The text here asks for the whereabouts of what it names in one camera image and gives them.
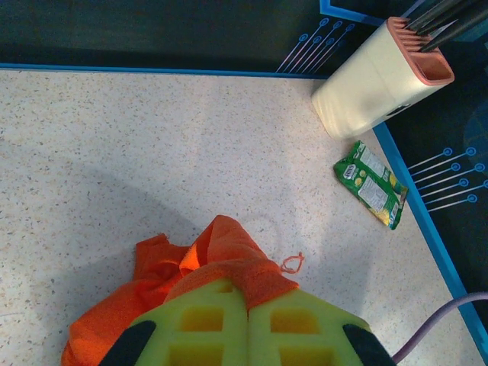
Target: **white speckled surface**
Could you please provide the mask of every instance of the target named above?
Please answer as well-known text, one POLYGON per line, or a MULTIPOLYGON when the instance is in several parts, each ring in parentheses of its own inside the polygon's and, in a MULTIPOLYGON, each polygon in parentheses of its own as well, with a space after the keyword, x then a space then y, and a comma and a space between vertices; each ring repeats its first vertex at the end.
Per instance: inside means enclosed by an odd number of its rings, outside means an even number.
MULTIPOLYGON (((391 232, 335 180, 313 82, 0 72, 0 364, 59 363, 68 325, 131 276, 134 244, 238 219, 305 291, 394 353, 450 294, 407 208, 391 232)), ((362 137, 378 155, 373 133, 362 137)), ((481 365, 452 313, 402 365, 481 365)))

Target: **chip bag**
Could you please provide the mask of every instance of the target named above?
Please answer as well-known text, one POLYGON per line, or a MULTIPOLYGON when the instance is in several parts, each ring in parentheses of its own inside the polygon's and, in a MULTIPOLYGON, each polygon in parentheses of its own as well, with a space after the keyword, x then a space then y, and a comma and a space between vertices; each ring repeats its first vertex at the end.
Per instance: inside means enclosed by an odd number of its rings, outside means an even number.
POLYGON ((349 155, 334 165, 334 172, 378 219, 392 230, 397 227, 408 188, 363 142, 354 144, 349 155))

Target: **speckled countertop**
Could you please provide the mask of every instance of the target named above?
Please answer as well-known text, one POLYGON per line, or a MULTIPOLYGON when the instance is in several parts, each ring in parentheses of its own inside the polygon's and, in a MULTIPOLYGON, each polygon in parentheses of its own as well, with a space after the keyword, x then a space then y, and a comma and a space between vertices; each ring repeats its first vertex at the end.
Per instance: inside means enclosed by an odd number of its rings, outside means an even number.
MULTIPOLYGON (((0 364, 55 365, 68 325, 128 281, 134 244, 235 217, 305 291, 394 353, 450 299, 406 208, 397 230, 334 178, 312 81, 0 72, 0 364)), ((373 133, 361 137, 383 156, 373 133)), ((452 313, 402 363, 483 362, 452 313)))

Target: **cable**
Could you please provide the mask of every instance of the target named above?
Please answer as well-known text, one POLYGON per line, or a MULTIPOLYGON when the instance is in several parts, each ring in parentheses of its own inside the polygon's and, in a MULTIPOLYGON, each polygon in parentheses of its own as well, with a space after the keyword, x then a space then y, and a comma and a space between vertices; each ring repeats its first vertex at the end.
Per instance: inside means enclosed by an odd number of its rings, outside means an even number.
POLYGON ((425 337, 432 327, 438 323, 445 315, 447 315, 451 310, 454 310, 461 305, 470 303, 478 300, 488 300, 488 292, 473 292, 472 294, 459 297, 458 299, 453 299, 442 305, 435 313, 433 313, 412 335, 407 343, 392 357, 395 364, 401 362, 425 337))

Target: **blue edge strip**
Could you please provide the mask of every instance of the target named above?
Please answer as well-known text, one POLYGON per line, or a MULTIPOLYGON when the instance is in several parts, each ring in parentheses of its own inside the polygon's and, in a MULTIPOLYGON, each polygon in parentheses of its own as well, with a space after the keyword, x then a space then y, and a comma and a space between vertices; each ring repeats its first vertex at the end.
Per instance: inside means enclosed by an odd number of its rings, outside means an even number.
MULTIPOLYGON (((156 69, 156 68, 130 68, 130 67, 97 67, 97 66, 61 66, 61 65, 28 65, 17 63, 0 63, 0 69, 16 69, 30 71, 74 71, 74 72, 146 72, 162 74, 187 74, 187 75, 227 75, 227 76, 254 76, 254 77, 275 77, 275 78, 296 78, 296 79, 317 79, 317 75, 293 75, 277 74, 275 72, 237 72, 237 71, 213 71, 213 70, 188 70, 188 69, 156 69)), ((445 283, 453 297, 465 295, 464 288, 458 271, 442 242, 441 236, 434 226, 434 222, 425 207, 419 191, 413 182, 412 177, 405 165, 405 162, 398 151, 395 141, 385 123, 379 124, 374 129, 374 133, 381 148, 386 155, 390 166, 398 179, 407 185, 409 193, 407 201, 414 217, 419 224, 423 236, 432 252, 435 262, 444 277, 445 283)), ((474 342, 476 343, 481 357, 488 365, 488 333, 481 323, 473 304, 468 303, 459 308, 461 315, 469 329, 474 342)))
MULTIPOLYGON (((449 291, 454 298, 465 295, 466 289, 461 282, 458 271, 456 271, 454 263, 442 242, 441 236, 434 226, 434 222, 420 197, 420 193, 410 176, 408 168, 400 155, 400 151, 398 151, 395 141, 393 141, 393 137, 391 136, 387 125, 382 123, 376 126, 373 130, 396 177, 409 188, 406 200, 408 201, 410 209, 429 245, 434 260, 444 277, 449 291)), ((488 334, 486 333, 473 304, 467 303, 466 305, 461 306, 459 311, 480 351, 483 361, 485 364, 488 364, 488 334)))

